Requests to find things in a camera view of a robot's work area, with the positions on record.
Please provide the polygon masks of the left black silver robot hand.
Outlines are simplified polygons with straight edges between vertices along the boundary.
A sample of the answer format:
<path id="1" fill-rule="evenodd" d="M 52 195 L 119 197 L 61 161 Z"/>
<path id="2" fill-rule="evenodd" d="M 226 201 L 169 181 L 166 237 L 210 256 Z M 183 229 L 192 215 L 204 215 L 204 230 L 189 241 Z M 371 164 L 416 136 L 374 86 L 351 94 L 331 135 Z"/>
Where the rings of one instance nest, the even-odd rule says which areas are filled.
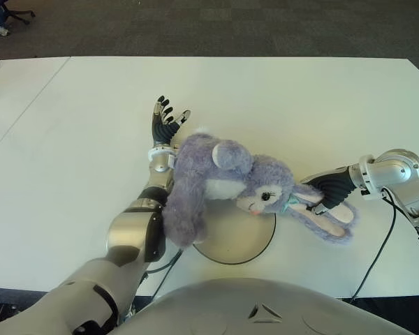
<path id="1" fill-rule="evenodd" d="M 190 110 L 185 110 L 178 116 L 173 115 L 173 107 L 165 96 L 160 96 L 154 105 L 152 115 L 152 138 L 154 145 L 169 145 L 175 134 L 191 115 Z"/>

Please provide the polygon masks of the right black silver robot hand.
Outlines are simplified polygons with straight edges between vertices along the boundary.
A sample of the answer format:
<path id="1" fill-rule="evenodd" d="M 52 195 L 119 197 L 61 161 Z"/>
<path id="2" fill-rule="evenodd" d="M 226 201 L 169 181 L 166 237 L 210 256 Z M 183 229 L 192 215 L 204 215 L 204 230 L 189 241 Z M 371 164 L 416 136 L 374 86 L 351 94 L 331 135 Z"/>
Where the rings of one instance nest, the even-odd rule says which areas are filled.
<path id="1" fill-rule="evenodd" d="M 301 183 L 310 185 L 323 194 L 322 200 L 318 200 L 317 205 L 311 208 L 316 215 L 338 206 L 356 189 L 349 167 L 315 174 L 303 179 Z"/>

